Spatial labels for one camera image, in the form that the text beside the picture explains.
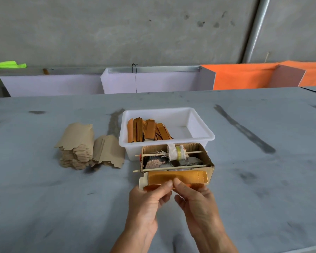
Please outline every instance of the silver pipe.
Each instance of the silver pipe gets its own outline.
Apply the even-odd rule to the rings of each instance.
[[[250,32],[249,39],[246,46],[242,63],[249,63],[252,59],[252,54],[256,46],[257,38],[259,38],[261,27],[265,19],[270,0],[260,0],[259,7],[255,15],[252,31]]]

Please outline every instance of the neon green cloth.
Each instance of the neon green cloth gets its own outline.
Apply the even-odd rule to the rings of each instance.
[[[0,68],[26,68],[26,64],[18,65],[15,61],[0,62]]]

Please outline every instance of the gray wall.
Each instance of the gray wall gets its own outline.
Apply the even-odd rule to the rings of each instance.
[[[0,0],[0,62],[237,63],[258,0]]]
[[[270,0],[251,63],[316,61],[316,0]]]

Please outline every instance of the wooden stick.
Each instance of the wooden stick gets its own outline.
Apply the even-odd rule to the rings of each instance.
[[[167,168],[155,168],[155,169],[145,169],[145,170],[134,170],[133,173],[136,172],[147,172],[147,171],[157,171],[157,170],[179,170],[179,169],[187,169],[187,168],[202,168],[207,167],[207,165],[190,165],[190,166],[178,166],[178,167],[167,167]]]
[[[202,153],[203,151],[193,151],[193,152],[185,152],[187,154],[189,153]],[[148,153],[148,154],[143,154],[143,157],[145,156],[164,156],[162,153]]]

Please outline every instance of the plastic container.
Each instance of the plastic container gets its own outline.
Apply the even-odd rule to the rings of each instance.
[[[128,121],[138,117],[144,120],[154,119],[158,123],[162,122],[174,139],[128,143]],[[141,153],[143,146],[196,142],[205,147],[207,142],[214,138],[215,135],[197,112],[191,107],[183,107],[124,111],[118,142],[120,146],[125,147],[129,159],[137,161],[139,157],[135,157],[135,155]]]

